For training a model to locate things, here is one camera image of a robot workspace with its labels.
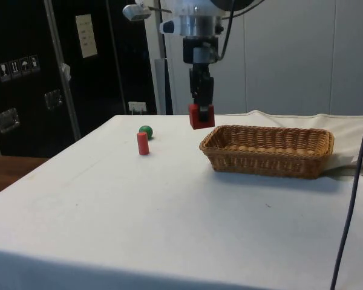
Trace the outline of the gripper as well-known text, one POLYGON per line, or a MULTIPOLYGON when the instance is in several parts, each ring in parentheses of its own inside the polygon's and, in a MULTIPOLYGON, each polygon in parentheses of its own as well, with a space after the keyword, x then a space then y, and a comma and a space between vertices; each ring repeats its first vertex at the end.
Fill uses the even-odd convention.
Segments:
POLYGON ((209 65, 204 64, 216 63, 218 60, 217 37, 183 38, 183 61, 193 64, 189 69, 190 90, 192 98, 197 97, 201 122, 209 121, 209 106, 212 104, 214 90, 214 78, 209 72, 209 65))

